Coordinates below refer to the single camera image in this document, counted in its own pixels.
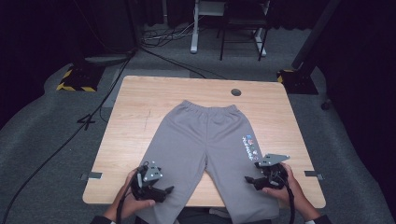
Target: gray carpet floor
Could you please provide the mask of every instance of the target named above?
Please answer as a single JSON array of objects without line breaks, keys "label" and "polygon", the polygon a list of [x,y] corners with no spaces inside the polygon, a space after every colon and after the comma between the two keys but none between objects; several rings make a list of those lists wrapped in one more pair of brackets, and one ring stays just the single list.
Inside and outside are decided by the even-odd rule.
[{"label": "gray carpet floor", "polygon": [[[276,72],[290,68],[309,31],[269,32],[267,56],[257,61],[253,44],[226,45],[219,61],[220,40],[216,30],[200,33],[197,54],[190,54],[191,37],[149,49],[163,57],[189,65],[206,78],[276,81]],[[66,64],[46,82],[46,93],[16,114],[0,131],[0,217],[22,183],[79,127],[76,124],[103,100],[120,65],[108,67],[98,92],[56,91]],[[139,50],[126,69],[186,70]],[[191,77],[202,78],[190,71]],[[337,112],[320,109],[326,100],[325,79],[319,70],[312,74],[319,95],[289,95],[315,170],[327,201],[320,212],[333,223],[394,223],[384,196],[359,160]],[[95,114],[88,131],[80,131],[25,186],[8,215],[7,223],[89,223],[106,205],[85,204],[86,182],[80,180],[93,165],[106,130],[111,107]],[[274,223],[289,223],[290,211],[282,209]],[[303,223],[296,216],[295,223]]]}]

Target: pant leg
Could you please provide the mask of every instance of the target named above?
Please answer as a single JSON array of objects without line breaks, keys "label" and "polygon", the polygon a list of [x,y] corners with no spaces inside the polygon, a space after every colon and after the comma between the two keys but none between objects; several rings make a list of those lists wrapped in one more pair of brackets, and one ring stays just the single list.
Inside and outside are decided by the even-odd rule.
[{"label": "pant leg", "polygon": [[172,224],[195,190],[206,164],[207,115],[182,103],[169,112],[142,160],[155,161],[163,177],[157,189],[175,186],[163,203],[136,214],[150,224]]},{"label": "pant leg", "polygon": [[233,223],[272,219],[279,214],[276,199],[257,191],[245,176],[262,177],[254,162],[262,159],[256,136],[235,106],[209,115],[206,170],[214,180]]}]

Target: chair leg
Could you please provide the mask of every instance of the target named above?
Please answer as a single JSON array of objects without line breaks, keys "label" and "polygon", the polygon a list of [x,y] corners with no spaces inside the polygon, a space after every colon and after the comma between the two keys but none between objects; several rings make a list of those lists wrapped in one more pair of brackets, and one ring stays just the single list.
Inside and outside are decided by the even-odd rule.
[{"label": "chair leg", "polygon": [[267,38],[268,29],[265,29],[264,38],[262,39],[262,48],[260,49],[259,61],[262,59],[262,51],[264,50],[264,43]]},{"label": "chair leg", "polygon": [[222,28],[221,53],[220,53],[220,60],[221,61],[222,61],[222,53],[224,51],[224,41],[225,41],[225,27]]}]

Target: desk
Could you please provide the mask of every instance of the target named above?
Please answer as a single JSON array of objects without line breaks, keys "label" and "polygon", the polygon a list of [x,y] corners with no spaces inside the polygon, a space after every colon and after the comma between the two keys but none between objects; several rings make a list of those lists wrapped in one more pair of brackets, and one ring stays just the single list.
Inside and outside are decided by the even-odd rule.
[{"label": "desk", "polygon": [[[195,8],[194,8],[194,28],[192,30],[192,39],[191,39],[191,53],[198,52],[198,34],[199,34],[199,16],[222,16],[224,12],[224,2],[208,2],[195,0]],[[266,1],[265,8],[268,8],[269,1]],[[260,29],[254,36],[254,40],[256,41],[257,49],[260,52],[262,49],[262,39],[260,38],[262,34],[262,29]],[[266,56],[267,52],[265,49],[262,50],[262,56]]]},{"label": "desk", "polygon": [[[232,89],[242,92],[231,95]],[[317,208],[325,200],[288,96],[282,84],[175,77],[126,77],[92,167],[103,173],[90,179],[85,203],[112,203],[125,176],[137,167],[163,117],[183,100],[202,106],[236,105],[249,119],[262,154],[290,155],[287,161],[308,200]],[[224,206],[210,176],[204,173],[187,206]]]}]

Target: person's right hand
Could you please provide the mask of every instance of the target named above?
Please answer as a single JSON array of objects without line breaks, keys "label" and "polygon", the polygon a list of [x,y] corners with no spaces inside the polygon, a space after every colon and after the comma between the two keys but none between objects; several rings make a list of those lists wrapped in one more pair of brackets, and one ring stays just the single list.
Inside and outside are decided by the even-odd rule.
[{"label": "person's right hand", "polygon": [[[300,184],[294,178],[291,167],[283,162],[281,162],[281,164],[288,173],[288,182],[290,189],[294,195],[294,206],[296,210],[302,215],[305,221],[313,220],[317,217],[320,217],[320,213],[318,212],[318,210],[306,199]],[[290,206],[289,194],[286,190],[286,187],[284,187],[283,189],[263,188],[262,191],[275,198],[278,198],[282,203],[286,204],[287,206]]]}]

